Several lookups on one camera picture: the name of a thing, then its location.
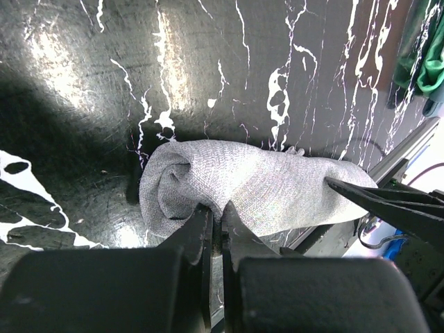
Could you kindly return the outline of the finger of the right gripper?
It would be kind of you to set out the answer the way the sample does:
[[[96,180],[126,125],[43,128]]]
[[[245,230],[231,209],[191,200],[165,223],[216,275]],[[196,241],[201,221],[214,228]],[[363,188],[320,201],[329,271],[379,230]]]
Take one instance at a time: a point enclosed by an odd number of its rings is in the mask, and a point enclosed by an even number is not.
[[[359,187],[326,177],[331,189],[393,227],[443,249],[443,192],[429,193],[398,184],[388,189]]]

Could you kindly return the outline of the stack of coloured cloths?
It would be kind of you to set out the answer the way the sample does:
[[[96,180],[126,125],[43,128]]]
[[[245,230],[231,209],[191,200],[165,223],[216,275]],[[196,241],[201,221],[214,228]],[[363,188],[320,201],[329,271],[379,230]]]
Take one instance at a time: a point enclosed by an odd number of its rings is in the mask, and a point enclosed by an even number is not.
[[[443,118],[442,1],[414,1],[393,78],[405,92],[426,99],[424,117]]]

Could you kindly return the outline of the grey cloth napkin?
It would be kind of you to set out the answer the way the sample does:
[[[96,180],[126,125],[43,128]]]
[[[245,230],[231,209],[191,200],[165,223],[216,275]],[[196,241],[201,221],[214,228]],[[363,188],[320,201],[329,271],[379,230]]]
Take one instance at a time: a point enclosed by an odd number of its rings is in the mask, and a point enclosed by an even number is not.
[[[374,188],[359,166],[301,152],[265,151],[221,140],[169,142],[148,160],[139,202],[148,230],[166,238],[198,205],[219,219],[232,203],[257,236],[359,219],[365,209],[336,193],[326,178]]]

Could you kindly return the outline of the black marble pattern mat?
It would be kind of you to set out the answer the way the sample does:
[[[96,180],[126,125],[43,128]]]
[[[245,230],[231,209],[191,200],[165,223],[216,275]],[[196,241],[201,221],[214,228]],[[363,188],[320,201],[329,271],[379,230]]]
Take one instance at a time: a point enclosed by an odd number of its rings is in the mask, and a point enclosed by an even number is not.
[[[152,242],[161,144],[244,142],[372,169],[423,121],[442,1],[2,1],[1,258]]]

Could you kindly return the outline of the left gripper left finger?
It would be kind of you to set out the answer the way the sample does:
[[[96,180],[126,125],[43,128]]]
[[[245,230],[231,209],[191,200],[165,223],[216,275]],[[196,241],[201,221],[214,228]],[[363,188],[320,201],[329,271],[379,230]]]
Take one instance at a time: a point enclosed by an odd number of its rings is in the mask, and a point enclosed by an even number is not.
[[[30,253],[1,290],[2,332],[209,332],[212,213],[154,248]]]

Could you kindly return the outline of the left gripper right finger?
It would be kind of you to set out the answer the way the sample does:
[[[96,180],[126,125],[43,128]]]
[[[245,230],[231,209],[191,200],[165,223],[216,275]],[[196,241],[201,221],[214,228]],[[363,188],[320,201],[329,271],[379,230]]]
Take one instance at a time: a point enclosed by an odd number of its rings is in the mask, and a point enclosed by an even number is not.
[[[385,259],[278,255],[223,211],[226,332],[428,332],[406,277]]]

